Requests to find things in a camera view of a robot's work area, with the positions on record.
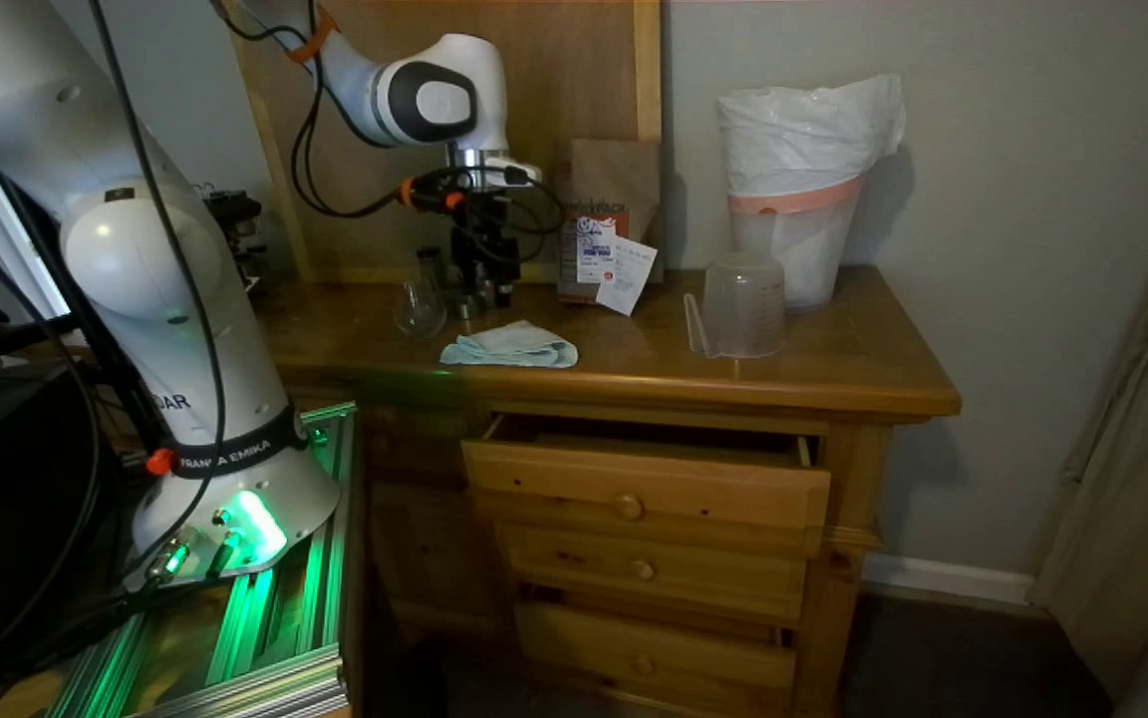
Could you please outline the green lit aluminium robot base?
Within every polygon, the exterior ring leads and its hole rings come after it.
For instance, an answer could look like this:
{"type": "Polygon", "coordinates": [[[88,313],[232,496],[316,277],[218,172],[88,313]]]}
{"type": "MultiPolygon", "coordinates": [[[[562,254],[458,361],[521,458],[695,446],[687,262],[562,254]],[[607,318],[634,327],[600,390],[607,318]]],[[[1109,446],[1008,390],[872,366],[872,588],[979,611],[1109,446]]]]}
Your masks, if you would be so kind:
{"type": "Polygon", "coordinates": [[[353,406],[302,416],[340,511],[270,571],[157,595],[46,672],[0,684],[0,718],[353,718],[347,555],[353,406]]]}

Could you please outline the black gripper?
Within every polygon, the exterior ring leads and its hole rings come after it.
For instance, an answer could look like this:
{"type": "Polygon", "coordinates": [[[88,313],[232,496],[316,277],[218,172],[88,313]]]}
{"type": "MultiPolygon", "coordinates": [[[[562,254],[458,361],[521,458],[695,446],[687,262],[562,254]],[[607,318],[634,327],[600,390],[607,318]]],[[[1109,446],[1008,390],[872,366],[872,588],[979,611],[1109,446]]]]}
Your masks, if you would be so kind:
{"type": "Polygon", "coordinates": [[[537,172],[519,160],[485,160],[478,168],[444,168],[433,189],[452,216],[452,262],[458,269],[458,318],[482,325],[482,297],[498,318],[519,313],[519,240],[505,230],[505,208],[514,190],[537,182],[537,172]]]}

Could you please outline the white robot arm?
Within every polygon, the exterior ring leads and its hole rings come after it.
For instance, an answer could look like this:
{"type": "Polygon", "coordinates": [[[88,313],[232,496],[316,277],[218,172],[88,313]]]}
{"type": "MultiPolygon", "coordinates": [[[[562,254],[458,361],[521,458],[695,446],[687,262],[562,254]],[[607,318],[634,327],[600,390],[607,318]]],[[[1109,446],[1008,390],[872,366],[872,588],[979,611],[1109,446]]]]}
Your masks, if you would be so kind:
{"type": "MultiPolygon", "coordinates": [[[[274,39],[361,140],[444,145],[446,181],[472,196],[533,181],[505,145],[492,39],[446,32],[377,64],[316,0],[215,0],[215,11],[274,39]]],[[[46,0],[0,0],[0,172],[61,222],[68,277],[169,424],[169,458],[130,519],[135,568],[169,584],[232,579],[320,531],[340,490],[298,443],[218,222],[46,0]]]]}

